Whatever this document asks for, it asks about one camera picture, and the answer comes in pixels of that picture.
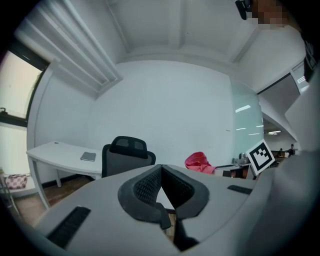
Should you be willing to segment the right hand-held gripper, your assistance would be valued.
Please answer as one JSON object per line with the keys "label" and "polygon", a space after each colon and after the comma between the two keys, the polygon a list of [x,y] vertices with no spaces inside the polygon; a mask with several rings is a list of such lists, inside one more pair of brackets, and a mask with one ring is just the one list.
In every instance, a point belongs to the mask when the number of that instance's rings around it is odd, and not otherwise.
{"label": "right hand-held gripper", "polygon": [[237,170],[249,166],[246,179],[257,179],[265,169],[269,168],[271,164],[275,162],[275,157],[264,139],[248,149],[245,153],[249,163],[220,165],[215,168],[215,171]]}

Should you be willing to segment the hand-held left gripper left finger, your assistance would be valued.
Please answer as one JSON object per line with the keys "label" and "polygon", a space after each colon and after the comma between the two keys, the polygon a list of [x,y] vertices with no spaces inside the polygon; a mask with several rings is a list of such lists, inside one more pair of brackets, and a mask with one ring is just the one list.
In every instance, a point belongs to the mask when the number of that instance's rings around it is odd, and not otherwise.
{"label": "hand-held left gripper left finger", "polygon": [[67,196],[39,219],[35,229],[49,233],[75,207],[91,210],[66,250],[76,256],[174,256],[179,250],[158,224],[133,219],[121,207],[118,190],[149,170],[141,167],[92,181]]}

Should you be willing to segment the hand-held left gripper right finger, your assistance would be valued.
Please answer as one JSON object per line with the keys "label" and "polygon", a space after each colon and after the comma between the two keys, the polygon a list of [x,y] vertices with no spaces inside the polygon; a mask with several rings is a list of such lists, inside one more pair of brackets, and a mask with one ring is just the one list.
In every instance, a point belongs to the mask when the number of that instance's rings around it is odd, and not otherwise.
{"label": "hand-held left gripper right finger", "polygon": [[252,230],[248,201],[258,182],[162,165],[162,189],[176,212],[181,252],[242,252]]}

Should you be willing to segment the red cloth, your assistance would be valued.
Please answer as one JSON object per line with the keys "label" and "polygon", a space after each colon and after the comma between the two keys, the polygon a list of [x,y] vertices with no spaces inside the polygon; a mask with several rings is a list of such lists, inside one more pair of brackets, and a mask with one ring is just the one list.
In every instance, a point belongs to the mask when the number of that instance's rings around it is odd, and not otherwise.
{"label": "red cloth", "polygon": [[190,155],[184,162],[185,167],[188,170],[192,170],[199,173],[204,173],[212,175],[216,169],[215,166],[212,166],[206,155],[203,152],[195,152]]}

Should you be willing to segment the black office chair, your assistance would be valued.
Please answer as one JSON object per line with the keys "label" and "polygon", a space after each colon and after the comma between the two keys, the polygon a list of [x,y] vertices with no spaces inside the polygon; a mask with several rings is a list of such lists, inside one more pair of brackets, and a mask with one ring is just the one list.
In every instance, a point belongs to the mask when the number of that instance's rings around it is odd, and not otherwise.
{"label": "black office chair", "polygon": [[129,156],[117,152],[111,152],[111,144],[106,144],[102,149],[102,172],[101,177],[124,173],[133,169],[152,166],[156,163],[156,155],[147,151],[147,158],[139,158],[137,156]]}

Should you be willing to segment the frosted glass door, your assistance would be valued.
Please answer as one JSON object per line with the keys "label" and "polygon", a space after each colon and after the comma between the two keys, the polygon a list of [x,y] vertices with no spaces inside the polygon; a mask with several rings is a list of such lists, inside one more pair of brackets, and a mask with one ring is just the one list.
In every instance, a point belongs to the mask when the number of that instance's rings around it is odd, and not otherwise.
{"label": "frosted glass door", "polygon": [[232,159],[246,153],[264,138],[263,114],[257,93],[244,83],[230,79],[233,119],[234,148]]}

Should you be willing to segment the dark green notebook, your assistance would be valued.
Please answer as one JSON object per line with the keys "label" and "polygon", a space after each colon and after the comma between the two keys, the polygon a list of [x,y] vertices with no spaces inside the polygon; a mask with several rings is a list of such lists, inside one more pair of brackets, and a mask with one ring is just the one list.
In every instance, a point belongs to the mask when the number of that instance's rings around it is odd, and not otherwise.
{"label": "dark green notebook", "polygon": [[94,162],[96,160],[96,153],[85,151],[80,157],[81,161]]}

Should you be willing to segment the white curved desk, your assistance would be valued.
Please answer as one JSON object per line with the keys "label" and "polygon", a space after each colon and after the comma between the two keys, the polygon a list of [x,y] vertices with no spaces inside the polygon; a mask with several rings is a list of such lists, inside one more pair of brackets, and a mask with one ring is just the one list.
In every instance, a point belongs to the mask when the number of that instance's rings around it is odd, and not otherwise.
{"label": "white curved desk", "polygon": [[[84,152],[96,153],[95,161],[81,160],[80,158]],[[62,184],[58,171],[85,175],[96,180],[102,177],[102,152],[99,150],[51,141],[27,150],[26,154],[35,188],[47,210],[50,208],[50,204],[41,183],[38,163],[55,170],[55,179],[59,187]]]}

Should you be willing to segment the black chair headrest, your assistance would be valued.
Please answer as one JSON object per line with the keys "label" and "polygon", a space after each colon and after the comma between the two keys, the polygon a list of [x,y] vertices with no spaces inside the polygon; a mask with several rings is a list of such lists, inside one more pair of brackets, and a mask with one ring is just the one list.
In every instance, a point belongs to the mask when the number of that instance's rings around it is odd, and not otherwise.
{"label": "black chair headrest", "polygon": [[109,151],[140,159],[148,158],[147,144],[145,141],[130,136],[117,136],[112,141]]}

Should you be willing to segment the pink checkered bag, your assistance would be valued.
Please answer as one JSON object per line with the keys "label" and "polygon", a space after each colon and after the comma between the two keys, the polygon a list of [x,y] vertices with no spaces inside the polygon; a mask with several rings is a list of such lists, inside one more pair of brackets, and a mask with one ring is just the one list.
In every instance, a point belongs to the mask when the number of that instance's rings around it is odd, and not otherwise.
{"label": "pink checkered bag", "polygon": [[14,174],[5,178],[5,184],[10,190],[24,189],[27,181],[28,176],[26,174]]}

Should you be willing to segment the black framed window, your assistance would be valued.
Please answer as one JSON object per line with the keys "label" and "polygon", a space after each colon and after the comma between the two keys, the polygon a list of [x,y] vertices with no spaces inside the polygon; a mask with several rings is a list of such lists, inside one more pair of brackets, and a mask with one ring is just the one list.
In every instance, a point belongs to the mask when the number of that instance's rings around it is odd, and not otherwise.
{"label": "black framed window", "polygon": [[7,176],[30,173],[26,154],[28,115],[42,73],[11,51],[0,64],[0,169]]}

